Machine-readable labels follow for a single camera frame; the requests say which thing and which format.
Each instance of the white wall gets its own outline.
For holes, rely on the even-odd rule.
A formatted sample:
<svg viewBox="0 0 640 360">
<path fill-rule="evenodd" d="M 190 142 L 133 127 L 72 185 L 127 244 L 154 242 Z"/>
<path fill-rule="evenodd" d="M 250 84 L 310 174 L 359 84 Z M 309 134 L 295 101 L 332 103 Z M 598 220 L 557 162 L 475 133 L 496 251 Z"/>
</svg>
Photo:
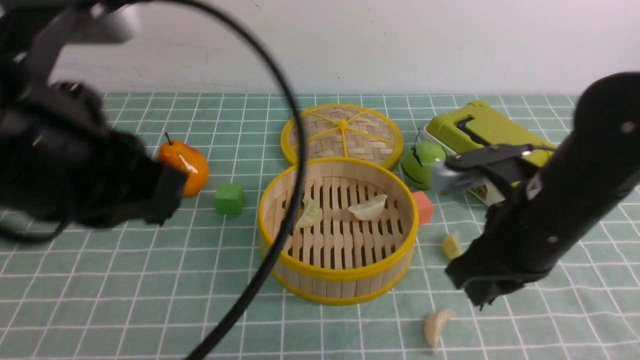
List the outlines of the white wall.
<svg viewBox="0 0 640 360">
<path fill-rule="evenodd" d="M 579 93 L 640 70 L 639 0 L 222 0 L 276 55 L 297 92 Z M 219 24 L 139 9 L 118 47 L 69 47 L 57 70 L 100 90 L 274 92 Z"/>
</svg>

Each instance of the green apple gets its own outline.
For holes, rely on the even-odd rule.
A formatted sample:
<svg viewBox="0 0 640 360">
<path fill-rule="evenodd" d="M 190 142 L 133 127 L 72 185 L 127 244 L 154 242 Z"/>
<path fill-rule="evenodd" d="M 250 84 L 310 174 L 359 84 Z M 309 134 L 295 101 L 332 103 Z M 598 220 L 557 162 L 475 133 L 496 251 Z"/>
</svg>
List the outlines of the green apple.
<svg viewBox="0 0 640 360">
<path fill-rule="evenodd" d="M 444 161 L 447 153 L 435 142 L 417 143 L 404 154 L 400 165 L 404 179 L 414 188 L 429 190 L 431 187 L 431 166 Z"/>
</svg>

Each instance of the screw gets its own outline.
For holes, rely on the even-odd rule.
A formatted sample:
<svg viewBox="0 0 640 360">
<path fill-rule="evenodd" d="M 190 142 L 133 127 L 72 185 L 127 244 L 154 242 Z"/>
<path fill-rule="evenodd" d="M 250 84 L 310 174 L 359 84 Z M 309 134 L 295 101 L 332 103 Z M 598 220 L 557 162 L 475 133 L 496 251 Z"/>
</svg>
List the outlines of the screw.
<svg viewBox="0 0 640 360">
<path fill-rule="evenodd" d="M 622 126 L 620 126 L 620 130 L 622 130 L 622 132 L 625 134 L 629 134 L 635 128 L 636 128 L 636 125 L 631 121 L 624 122 L 622 123 Z"/>
</svg>

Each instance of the bamboo steamer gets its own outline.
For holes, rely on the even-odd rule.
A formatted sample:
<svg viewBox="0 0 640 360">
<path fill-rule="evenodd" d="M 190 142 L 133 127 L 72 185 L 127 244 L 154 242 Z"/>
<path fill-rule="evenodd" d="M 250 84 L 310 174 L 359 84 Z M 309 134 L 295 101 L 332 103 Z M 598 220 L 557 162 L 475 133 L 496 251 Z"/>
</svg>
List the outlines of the bamboo steamer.
<svg viewBox="0 0 640 360">
<path fill-rule="evenodd" d="M 293 192 L 297 167 L 276 177 L 260 200 L 260 252 L 273 244 Z M 387 194 L 381 215 L 359 221 L 348 211 Z M 394 174 L 353 158 L 321 158 L 308 164 L 303 199 L 323 209 L 319 224 L 289 233 L 273 277 L 291 293 L 312 302 L 350 305 L 382 296 L 404 276 L 418 231 L 416 203 Z M 296 220 L 303 210 L 298 210 Z"/>
</svg>

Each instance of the grid pattern tablecloth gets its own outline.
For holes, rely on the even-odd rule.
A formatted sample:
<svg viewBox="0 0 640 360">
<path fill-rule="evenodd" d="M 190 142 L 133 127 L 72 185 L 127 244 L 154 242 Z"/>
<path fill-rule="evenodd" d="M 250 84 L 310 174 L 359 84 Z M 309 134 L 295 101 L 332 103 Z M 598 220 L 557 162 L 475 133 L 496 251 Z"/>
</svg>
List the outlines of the grid pattern tablecloth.
<svg viewBox="0 0 640 360">
<path fill-rule="evenodd" d="M 405 135 L 475 95 L 301 95 L 301 108 L 349 103 L 387 114 Z M 480 96 L 553 143 L 571 129 L 574 97 Z M 167 131 L 209 157 L 205 190 L 162 228 L 73 227 L 51 244 L 0 243 L 0 359 L 180 359 L 226 313 L 261 259 L 255 217 L 261 191 L 287 167 L 281 97 L 246 94 L 105 95 L 110 123 L 157 151 Z M 242 215 L 213 209 L 221 183 L 244 185 Z M 538 284 L 481 313 L 444 274 L 440 243 L 464 246 L 486 208 L 469 194 L 429 193 L 432 224 L 404 280 L 384 297 L 348 307 L 310 304 L 269 279 L 224 342 L 220 359 L 631 359 L 640 357 L 640 192 L 610 213 Z M 28 220 L 6 212 L 3 220 Z M 34 231 L 47 226 L 31 224 Z M 434 309 L 458 312 L 430 355 L 422 333 Z"/>
</svg>

